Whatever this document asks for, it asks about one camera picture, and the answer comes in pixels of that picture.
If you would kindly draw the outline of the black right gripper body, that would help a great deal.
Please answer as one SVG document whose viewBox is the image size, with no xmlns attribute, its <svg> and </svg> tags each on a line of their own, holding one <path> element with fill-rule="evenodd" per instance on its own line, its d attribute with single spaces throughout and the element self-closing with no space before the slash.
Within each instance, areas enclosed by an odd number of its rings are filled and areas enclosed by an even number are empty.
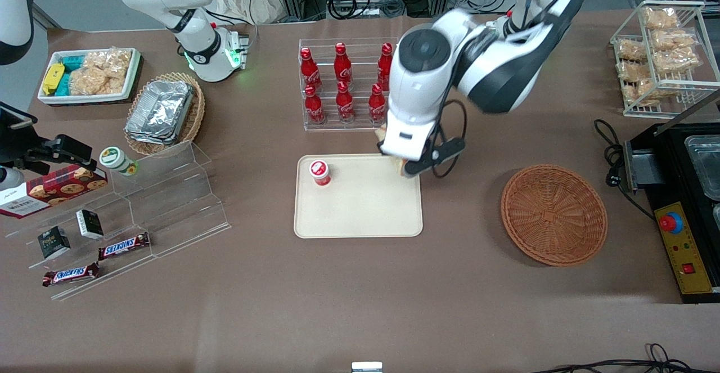
<svg viewBox="0 0 720 373">
<path fill-rule="evenodd" d="M 54 162 L 47 139 L 34 130 L 38 118 L 1 103 L 1 163 L 3 167 L 31 167 L 34 163 Z"/>
</svg>

